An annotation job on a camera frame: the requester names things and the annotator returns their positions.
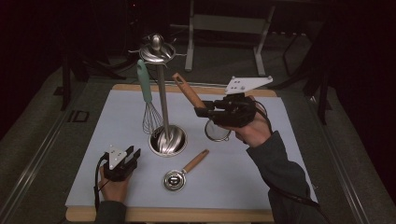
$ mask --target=white paper sheet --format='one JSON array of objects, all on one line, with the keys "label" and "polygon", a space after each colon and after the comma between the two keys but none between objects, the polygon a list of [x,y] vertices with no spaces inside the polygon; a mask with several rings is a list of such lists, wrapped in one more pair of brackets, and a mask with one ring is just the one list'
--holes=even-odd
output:
[{"label": "white paper sheet", "polygon": [[[175,157],[165,158],[149,148],[149,136],[142,131],[145,110],[140,91],[111,91],[87,148],[66,206],[93,206],[93,185],[96,164],[109,146],[126,149],[141,148],[137,169],[130,182],[126,205],[131,207],[271,209],[260,173],[246,153],[247,145],[232,134],[229,141],[213,142],[206,138],[205,118],[195,115],[192,105],[182,93],[166,93],[170,124],[187,133],[186,148]],[[219,100],[221,95],[200,94],[202,100]],[[161,111],[158,92],[152,103]],[[299,163],[306,172],[290,121],[280,98],[256,97],[268,111],[273,130],[278,130],[289,159]],[[181,191],[168,191],[163,176],[170,170],[181,170],[205,148],[209,154],[186,174]],[[306,180],[311,186],[308,175]],[[311,189],[312,199],[317,200]]]}]

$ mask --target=ladle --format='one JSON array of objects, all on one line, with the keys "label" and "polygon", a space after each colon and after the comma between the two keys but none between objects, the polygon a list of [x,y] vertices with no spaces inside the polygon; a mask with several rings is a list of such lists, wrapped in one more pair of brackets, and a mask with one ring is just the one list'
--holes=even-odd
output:
[{"label": "ladle", "polygon": [[172,170],[163,177],[163,185],[171,191],[181,190],[186,185],[185,174],[192,170],[204,157],[209,153],[209,149],[205,149],[190,161],[181,171]]}]

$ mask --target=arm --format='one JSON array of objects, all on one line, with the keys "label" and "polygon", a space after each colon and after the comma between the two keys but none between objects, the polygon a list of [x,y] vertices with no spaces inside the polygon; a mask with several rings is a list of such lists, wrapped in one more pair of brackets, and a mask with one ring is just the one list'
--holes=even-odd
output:
[{"label": "arm", "polygon": [[[289,161],[279,135],[273,135],[258,147],[250,147],[247,153],[256,163],[262,178],[279,189],[309,199],[309,187],[305,172],[299,164]],[[317,208],[297,203],[270,189],[268,197],[276,223],[327,223]]]},{"label": "arm", "polygon": [[309,200],[309,186],[305,181],[304,170],[296,162],[288,160],[279,132],[272,133],[265,109],[258,108],[265,118],[256,113],[254,120],[245,127],[223,128],[235,131],[235,136],[249,145],[247,153],[259,168],[262,179],[270,187],[268,196],[275,222],[327,223],[316,207],[298,203],[280,192],[285,191]]},{"label": "arm", "polygon": [[130,176],[121,182],[112,182],[105,178],[103,167],[100,168],[99,188],[105,198],[100,203],[95,224],[125,223],[126,206],[123,204],[128,192]]}]

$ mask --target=hand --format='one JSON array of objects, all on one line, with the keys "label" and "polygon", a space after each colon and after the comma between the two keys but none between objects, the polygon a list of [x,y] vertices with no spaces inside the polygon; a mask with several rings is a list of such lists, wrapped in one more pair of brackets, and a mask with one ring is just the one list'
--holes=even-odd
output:
[{"label": "hand", "polygon": [[101,180],[99,181],[99,189],[101,189],[103,197],[106,201],[115,201],[124,203],[128,193],[128,183],[131,176],[129,175],[121,182],[113,182],[105,178],[104,168],[100,167]]},{"label": "hand", "polygon": [[[256,105],[264,114],[265,110]],[[271,137],[271,131],[268,126],[268,122],[261,114],[256,113],[254,120],[248,125],[237,128],[237,127],[224,127],[222,128],[235,131],[235,136],[241,141],[246,142],[250,147],[257,147],[264,143],[269,137]]]}]

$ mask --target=table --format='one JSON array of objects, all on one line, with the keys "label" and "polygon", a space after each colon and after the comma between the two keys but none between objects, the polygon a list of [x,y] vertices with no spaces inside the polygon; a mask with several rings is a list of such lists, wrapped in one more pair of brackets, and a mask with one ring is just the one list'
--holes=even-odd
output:
[{"label": "table", "polygon": [[[224,89],[193,87],[197,93],[224,94]],[[139,86],[119,84],[114,86],[117,91],[140,91]],[[167,86],[167,92],[179,92],[176,86]],[[253,90],[247,94],[255,96],[276,97],[274,91]],[[93,221],[93,206],[69,206],[66,218],[70,221]],[[204,208],[152,208],[134,207],[127,210],[127,221],[136,222],[271,222],[271,210],[262,209],[204,209]]]}]

